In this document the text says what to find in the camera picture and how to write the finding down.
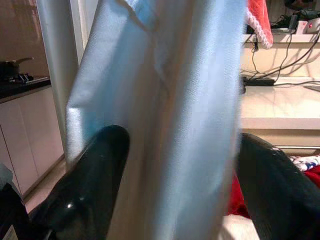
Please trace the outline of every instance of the white cabinet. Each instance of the white cabinet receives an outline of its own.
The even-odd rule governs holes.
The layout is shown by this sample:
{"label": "white cabinet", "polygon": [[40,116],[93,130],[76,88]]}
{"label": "white cabinet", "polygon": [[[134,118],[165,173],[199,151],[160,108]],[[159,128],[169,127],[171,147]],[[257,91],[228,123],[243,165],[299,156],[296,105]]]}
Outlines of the white cabinet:
{"label": "white cabinet", "polygon": [[52,89],[18,99],[35,167],[43,175],[64,153]]}
{"label": "white cabinet", "polygon": [[19,189],[14,167],[12,166],[9,152],[6,146],[5,138],[4,138],[4,135],[2,134],[2,131],[0,131],[0,162],[3,163],[8,169],[10,169],[13,175],[12,181],[16,186],[16,188]]}
{"label": "white cabinet", "polygon": [[25,194],[64,154],[51,87],[0,104],[0,126],[0,161]]}
{"label": "white cabinet", "polygon": [[38,179],[18,99],[0,105],[0,125],[22,194]]}

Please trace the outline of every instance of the red fabric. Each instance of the red fabric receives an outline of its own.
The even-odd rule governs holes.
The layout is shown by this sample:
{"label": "red fabric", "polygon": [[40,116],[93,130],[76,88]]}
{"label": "red fabric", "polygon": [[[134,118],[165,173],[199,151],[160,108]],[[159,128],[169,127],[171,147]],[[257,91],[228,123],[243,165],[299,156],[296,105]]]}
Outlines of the red fabric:
{"label": "red fabric", "polygon": [[[314,168],[304,172],[314,184],[320,188],[320,166],[315,166]],[[242,194],[240,183],[236,175],[234,175],[231,186],[231,194],[228,205],[227,215],[240,215],[246,218],[250,218],[247,207],[245,205],[244,196]]]}
{"label": "red fabric", "polygon": [[266,0],[248,0],[247,24],[250,25],[264,48],[273,44]]}

